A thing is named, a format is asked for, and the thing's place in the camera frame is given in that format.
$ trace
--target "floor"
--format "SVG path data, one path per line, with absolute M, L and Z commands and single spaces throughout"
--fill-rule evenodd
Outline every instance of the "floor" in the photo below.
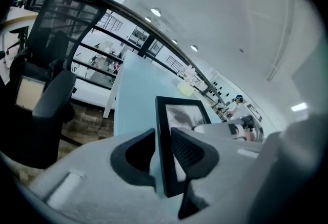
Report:
M 75 117 L 73 120 L 64 124 L 61 133 L 77 142 L 86 144 L 100 139 L 113 136 L 114 114 L 109 114 L 108 119 L 103 118 L 103 111 L 87 108 L 73 104 Z M 58 150 L 58 160 L 72 152 L 76 146 L 60 140 Z M 29 185 L 44 170 L 26 167 L 9 158 L 5 158 L 13 173 L 25 185 Z
M 114 82 L 111 82 L 111 77 L 108 75 L 104 75 L 98 72 L 94 72 L 93 75 L 91 75 L 90 80 L 94 82 L 98 82 L 102 85 L 108 86 L 110 88 L 113 87 Z

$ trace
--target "wooden floor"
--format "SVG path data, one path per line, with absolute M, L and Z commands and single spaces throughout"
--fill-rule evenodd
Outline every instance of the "wooden floor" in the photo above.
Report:
M 64 124 L 61 133 L 82 144 L 97 141 L 113 136 L 114 114 L 109 114 L 108 119 L 103 118 L 103 111 L 86 108 L 73 104 L 75 116 L 73 120 Z M 76 146 L 60 140 L 58 160 L 72 152 Z M 22 164 L 6 159 L 13 173 L 25 184 L 29 185 L 35 177 L 44 170 L 26 167 Z

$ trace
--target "chair armrest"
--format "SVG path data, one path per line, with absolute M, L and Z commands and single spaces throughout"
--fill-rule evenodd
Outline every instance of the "chair armrest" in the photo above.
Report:
M 33 109 L 34 120 L 54 118 L 67 104 L 71 97 L 76 75 L 70 71 L 62 71 L 47 87 Z

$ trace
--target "light blue desk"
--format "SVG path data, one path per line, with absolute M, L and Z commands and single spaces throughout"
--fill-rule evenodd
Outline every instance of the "light blue desk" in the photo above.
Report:
M 197 98 L 181 94 L 180 80 L 150 61 L 127 51 L 117 90 L 114 135 L 156 128 L 156 96 Z M 212 123 L 221 120 L 211 108 L 205 108 Z

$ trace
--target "black frame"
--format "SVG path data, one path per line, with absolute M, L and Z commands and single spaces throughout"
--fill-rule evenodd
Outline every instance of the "black frame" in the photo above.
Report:
M 197 106 L 206 124 L 211 124 L 211 121 L 202 102 L 199 100 L 165 96 L 156 97 L 157 138 L 164 193 L 167 197 L 173 197 L 184 192 L 186 181 L 179 182 L 176 176 L 166 105 Z

